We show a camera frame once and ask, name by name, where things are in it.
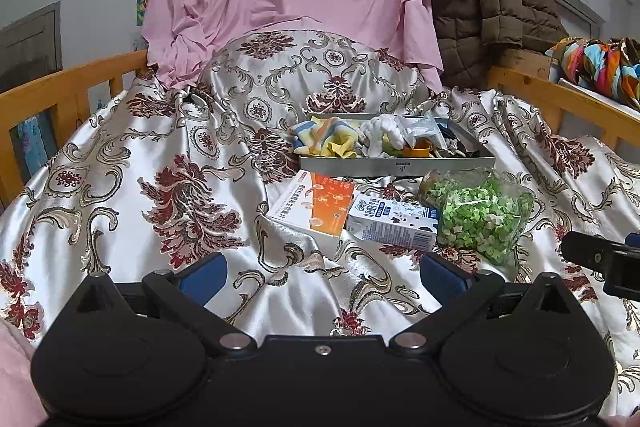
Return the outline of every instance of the orange and white box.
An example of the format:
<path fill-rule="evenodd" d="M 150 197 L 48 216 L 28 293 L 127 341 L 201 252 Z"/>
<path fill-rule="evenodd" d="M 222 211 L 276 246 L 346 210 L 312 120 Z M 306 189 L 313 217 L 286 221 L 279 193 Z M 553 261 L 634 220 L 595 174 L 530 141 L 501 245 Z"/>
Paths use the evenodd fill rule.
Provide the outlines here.
<path fill-rule="evenodd" d="M 353 183 L 341 182 L 315 172 L 299 171 L 286 192 L 269 209 L 267 217 L 292 229 L 308 233 L 318 248 L 332 259 L 347 219 Z"/>

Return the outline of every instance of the door frame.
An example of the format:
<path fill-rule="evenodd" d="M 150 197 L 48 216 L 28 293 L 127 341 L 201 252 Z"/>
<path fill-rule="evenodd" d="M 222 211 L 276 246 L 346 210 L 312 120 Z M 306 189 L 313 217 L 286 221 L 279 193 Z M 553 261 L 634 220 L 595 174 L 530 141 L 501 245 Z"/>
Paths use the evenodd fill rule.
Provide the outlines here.
<path fill-rule="evenodd" d="M 30 22 L 38 17 L 42 17 L 47 13 L 53 12 L 53 24 L 54 24 L 54 46 L 56 48 L 56 71 L 62 70 L 62 44 L 60 42 L 60 1 L 55 1 L 44 8 L 40 8 L 33 13 L 23 17 L 22 19 L 18 19 L 15 22 L 12 22 L 8 26 L 0 29 L 0 35 L 5 31 L 12 30 L 17 28 L 18 26 L 22 26 L 24 23 Z"/>

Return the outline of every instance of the barcode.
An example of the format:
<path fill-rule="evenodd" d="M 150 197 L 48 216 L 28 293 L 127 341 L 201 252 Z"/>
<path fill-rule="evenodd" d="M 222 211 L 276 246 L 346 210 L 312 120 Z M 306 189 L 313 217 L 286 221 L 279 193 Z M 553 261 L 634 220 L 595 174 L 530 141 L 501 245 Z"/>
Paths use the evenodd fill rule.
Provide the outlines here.
<path fill-rule="evenodd" d="M 298 199 L 302 195 L 303 190 L 305 190 L 305 185 L 298 185 L 298 188 L 294 190 L 293 195 L 291 196 L 289 201 L 287 201 L 287 204 L 283 206 L 282 210 L 278 214 L 280 217 L 287 217 L 287 215 L 290 213 L 291 209 L 293 208 L 293 205 L 296 204 L 296 201 L 298 201 Z"/>
<path fill-rule="evenodd" d="M 425 233 L 416 232 L 414 234 L 414 240 L 412 241 L 411 247 L 415 250 L 422 250 L 425 252 L 430 252 L 433 250 L 433 245 L 435 243 L 433 235 L 427 235 Z"/>
<path fill-rule="evenodd" d="M 365 211 L 364 211 L 365 217 L 373 217 L 376 215 L 379 202 L 380 200 L 374 200 L 374 199 L 369 200 L 369 204 L 367 205 L 367 208 L 365 208 Z"/>

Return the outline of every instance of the bed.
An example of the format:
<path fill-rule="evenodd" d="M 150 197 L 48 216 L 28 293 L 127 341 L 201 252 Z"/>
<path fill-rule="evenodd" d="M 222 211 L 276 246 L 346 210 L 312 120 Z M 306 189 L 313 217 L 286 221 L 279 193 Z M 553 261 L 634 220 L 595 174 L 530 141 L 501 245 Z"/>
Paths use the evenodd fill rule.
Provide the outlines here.
<path fill-rule="evenodd" d="M 130 71 L 136 79 L 125 91 Z M 86 90 L 103 81 L 114 99 L 89 115 Z M 620 115 L 541 78 L 494 68 L 490 85 L 502 92 L 454 89 L 433 102 L 496 156 L 506 177 L 536 192 L 515 259 L 500 271 L 521 282 L 561 274 L 616 359 L 604 413 L 630 414 L 640 402 L 640 311 L 605 295 L 599 274 L 565 263 L 559 241 L 569 230 L 622 241 L 640 229 L 640 167 L 615 155 L 608 138 L 552 131 L 569 110 L 603 126 L 606 137 L 638 138 Z M 230 43 L 187 90 L 165 90 L 145 52 L 134 52 L 0 94 L 1 197 L 13 200 L 0 218 L 2 317 L 37 343 L 87 273 L 139 280 L 221 250 L 226 284 L 207 308 L 258 341 L 345 331 L 388 339 L 439 306 L 420 283 L 422 253 L 347 232 L 336 252 L 321 252 L 265 213 L 298 168 L 286 129 L 306 111 L 420 110 L 424 96 L 417 71 L 386 50 L 305 30 Z M 65 145 L 23 186 L 9 130 L 45 108 Z M 353 181 L 408 201 L 418 182 Z M 470 250 L 438 253 L 470 272 L 496 270 Z"/>

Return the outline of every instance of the gray tray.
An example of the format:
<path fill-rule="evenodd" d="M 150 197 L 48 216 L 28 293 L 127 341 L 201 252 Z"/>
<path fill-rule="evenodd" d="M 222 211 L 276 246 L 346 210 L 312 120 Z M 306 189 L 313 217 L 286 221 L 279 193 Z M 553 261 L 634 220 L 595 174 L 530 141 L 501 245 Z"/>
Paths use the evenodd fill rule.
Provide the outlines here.
<path fill-rule="evenodd" d="M 346 121 L 370 120 L 377 114 L 367 113 L 322 113 L 312 114 L 316 118 L 337 116 Z M 379 178 L 381 176 L 400 176 L 418 178 L 430 171 L 452 171 L 475 169 L 477 167 L 493 168 L 495 157 L 458 124 L 436 118 L 438 123 L 446 123 L 450 130 L 464 143 L 467 150 L 479 151 L 478 158 L 323 158 L 321 156 L 300 156 L 300 168 L 317 172 L 332 178 L 348 176 L 350 178 Z"/>

